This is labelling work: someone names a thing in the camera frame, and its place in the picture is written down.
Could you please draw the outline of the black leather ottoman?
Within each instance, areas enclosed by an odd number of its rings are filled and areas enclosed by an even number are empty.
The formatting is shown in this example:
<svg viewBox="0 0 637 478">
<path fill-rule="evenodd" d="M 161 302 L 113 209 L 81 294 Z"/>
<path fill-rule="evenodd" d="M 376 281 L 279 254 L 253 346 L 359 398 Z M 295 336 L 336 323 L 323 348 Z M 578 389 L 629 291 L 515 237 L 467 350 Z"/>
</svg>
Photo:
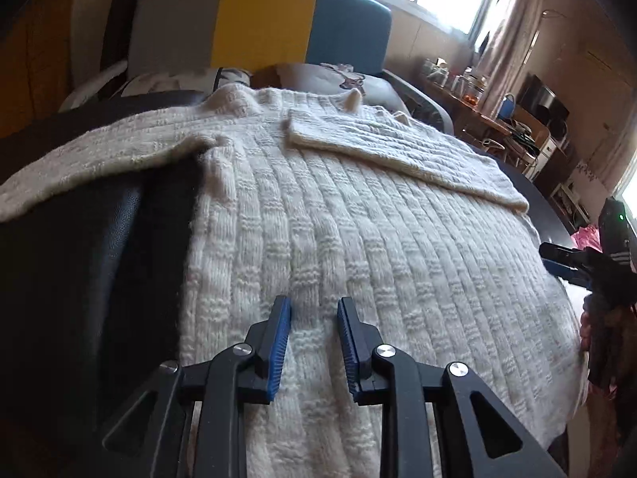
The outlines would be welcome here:
<svg viewBox="0 0 637 478">
<path fill-rule="evenodd" d="M 6 477 L 558 477 L 582 360 L 496 161 L 230 84 L 1 187 Z"/>
</svg>

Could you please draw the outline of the black television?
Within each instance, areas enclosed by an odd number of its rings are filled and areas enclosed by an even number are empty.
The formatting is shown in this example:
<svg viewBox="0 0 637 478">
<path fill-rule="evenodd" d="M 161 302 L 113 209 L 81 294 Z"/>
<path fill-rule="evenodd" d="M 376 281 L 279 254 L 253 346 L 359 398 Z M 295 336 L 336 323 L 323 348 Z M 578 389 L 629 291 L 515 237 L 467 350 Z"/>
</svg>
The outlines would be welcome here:
<svg viewBox="0 0 637 478">
<path fill-rule="evenodd" d="M 516 104 L 545 126 L 554 120 L 566 122 L 570 114 L 556 94 L 538 76 L 531 73 L 526 75 L 517 94 Z"/>
</svg>

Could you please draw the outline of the geometric pattern pillow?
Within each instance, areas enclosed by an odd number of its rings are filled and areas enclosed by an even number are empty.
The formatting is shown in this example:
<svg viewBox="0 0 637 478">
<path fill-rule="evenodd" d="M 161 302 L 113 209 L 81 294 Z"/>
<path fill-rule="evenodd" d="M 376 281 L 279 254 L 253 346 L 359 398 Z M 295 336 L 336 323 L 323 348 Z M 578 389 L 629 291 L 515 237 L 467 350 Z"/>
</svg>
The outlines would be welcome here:
<svg viewBox="0 0 637 478">
<path fill-rule="evenodd" d="M 251 77 L 252 74 L 249 71 L 234 67 L 143 73 L 127 82 L 120 96 L 129 97 L 171 91 L 195 91 L 208 96 L 226 84 L 238 83 L 250 86 Z"/>
</svg>

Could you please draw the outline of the pink quilted jacket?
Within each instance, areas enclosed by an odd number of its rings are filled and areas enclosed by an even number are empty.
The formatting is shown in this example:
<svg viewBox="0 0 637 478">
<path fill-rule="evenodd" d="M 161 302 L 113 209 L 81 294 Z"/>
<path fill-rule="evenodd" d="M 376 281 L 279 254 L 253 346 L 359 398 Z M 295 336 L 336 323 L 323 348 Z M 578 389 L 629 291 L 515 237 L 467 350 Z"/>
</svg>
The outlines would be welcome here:
<svg viewBox="0 0 637 478">
<path fill-rule="evenodd" d="M 602 251 L 597 225 L 587 225 L 579 228 L 578 231 L 572 234 L 571 240 L 578 249 L 590 247 L 595 249 L 595 251 Z"/>
</svg>

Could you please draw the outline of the grey yellow blue sofa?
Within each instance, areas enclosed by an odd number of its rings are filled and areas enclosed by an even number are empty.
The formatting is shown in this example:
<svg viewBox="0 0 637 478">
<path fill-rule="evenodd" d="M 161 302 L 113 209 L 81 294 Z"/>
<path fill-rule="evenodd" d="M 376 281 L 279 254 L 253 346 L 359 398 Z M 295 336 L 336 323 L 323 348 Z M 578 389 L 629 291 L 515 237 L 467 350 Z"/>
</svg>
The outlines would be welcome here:
<svg viewBox="0 0 637 478">
<path fill-rule="evenodd" d="M 102 68 L 63 107 L 146 73 L 350 65 L 393 86 L 416 118 L 452 133 L 442 106 L 384 69 L 391 28 L 390 9 L 375 0 L 111 0 Z"/>
</svg>

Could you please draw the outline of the pink curtain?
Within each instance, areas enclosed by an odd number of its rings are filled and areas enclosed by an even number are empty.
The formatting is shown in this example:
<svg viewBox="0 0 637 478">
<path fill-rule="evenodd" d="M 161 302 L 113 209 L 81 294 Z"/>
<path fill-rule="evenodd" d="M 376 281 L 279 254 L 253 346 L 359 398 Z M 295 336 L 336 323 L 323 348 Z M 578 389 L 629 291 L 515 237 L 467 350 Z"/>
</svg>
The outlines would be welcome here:
<svg viewBox="0 0 637 478">
<path fill-rule="evenodd" d="M 513 87 L 541 20 L 542 0 L 496 0 L 485 23 L 484 53 L 476 68 L 487 79 L 478 111 L 494 118 Z"/>
</svg>

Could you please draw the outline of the deer print pillow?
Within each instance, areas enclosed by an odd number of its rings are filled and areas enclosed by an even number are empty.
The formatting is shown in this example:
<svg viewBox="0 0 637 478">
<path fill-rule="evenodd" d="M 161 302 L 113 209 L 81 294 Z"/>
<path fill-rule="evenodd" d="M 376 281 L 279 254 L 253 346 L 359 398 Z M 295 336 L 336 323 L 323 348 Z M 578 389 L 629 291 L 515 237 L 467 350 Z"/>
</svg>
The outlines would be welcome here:
<svg viewBox="0 0 637 478">
<path fill-rule="evenodd" d="M 344 108 L 358 110 L 361 105 L 380 106 L 391 114 L 409 110 L 393 86 L 384 79 L 358 73 L 346 65 L 279 64 L 276 66 L 282 88 L 317 95 L 344 94 Z"/>
</svg>

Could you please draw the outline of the white knitted sweater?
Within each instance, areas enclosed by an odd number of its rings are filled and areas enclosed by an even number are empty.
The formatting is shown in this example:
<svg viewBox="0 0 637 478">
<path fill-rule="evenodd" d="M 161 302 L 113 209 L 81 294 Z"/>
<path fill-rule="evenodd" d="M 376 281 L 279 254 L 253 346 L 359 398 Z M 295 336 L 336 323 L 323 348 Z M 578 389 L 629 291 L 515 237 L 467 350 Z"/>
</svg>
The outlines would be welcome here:
<svg viewBox="0 0 637 478">
<path fill-rule="evenodd" d="M 1 187 L 1 432 L 11 476 L 80 474 L 163 360 L 198 364 L 291 299 L 282 389 L 247 411 L 252 477 L 369 477 L 380 411 L 346 390 L 337 302 L 474 369 L 548 447 L 582 402 L 567 292 L 493 159 L 381 107 L 228 85 L 135 114 Z"/>
</svg>

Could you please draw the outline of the cluttered wooden side table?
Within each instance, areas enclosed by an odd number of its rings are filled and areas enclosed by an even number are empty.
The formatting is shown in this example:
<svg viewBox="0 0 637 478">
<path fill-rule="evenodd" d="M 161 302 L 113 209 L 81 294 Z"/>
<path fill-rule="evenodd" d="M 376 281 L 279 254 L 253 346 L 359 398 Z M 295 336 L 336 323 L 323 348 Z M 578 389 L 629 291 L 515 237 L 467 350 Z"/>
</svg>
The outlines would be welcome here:
<svg viewBox="0 0 637 478">
<path fill-rule="evenodd" d="M 516 107 L 511 119 L 493 119 L 455 96 L 446 85 L 438 85 L 438 80 L 439 76 L 430 79 L 425 72 L 419 74 L 420 88 L 448 112 L 458 137 L 516 167 L 531 181 L 542 170 L 549 173 L 569 167 L 567 153 L 526 110 Z"/>
</svg>

